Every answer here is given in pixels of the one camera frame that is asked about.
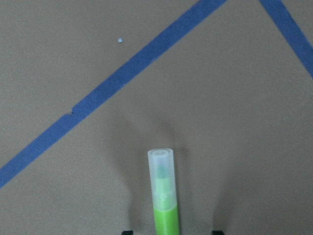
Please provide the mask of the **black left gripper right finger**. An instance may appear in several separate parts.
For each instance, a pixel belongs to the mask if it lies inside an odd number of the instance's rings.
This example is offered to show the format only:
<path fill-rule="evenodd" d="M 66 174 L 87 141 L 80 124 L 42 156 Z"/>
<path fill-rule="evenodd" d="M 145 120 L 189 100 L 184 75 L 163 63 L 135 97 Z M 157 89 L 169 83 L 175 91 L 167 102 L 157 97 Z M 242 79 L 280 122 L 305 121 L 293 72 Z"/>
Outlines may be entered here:
<path fill-rule="evenodd" d="M 212 231 L 212 235 L 224 235 L 223 231 Z"/>

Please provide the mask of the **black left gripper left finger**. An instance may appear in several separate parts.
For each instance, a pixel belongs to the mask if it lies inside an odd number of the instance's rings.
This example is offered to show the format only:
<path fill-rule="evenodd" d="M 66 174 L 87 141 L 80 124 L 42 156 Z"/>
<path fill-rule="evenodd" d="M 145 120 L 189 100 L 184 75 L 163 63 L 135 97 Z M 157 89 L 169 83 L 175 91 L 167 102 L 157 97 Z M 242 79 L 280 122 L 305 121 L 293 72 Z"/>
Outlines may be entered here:
<path fill-rule="evenodd" d="M 122 235 L 133 235 L 133 231 L 123 231 Z"/>

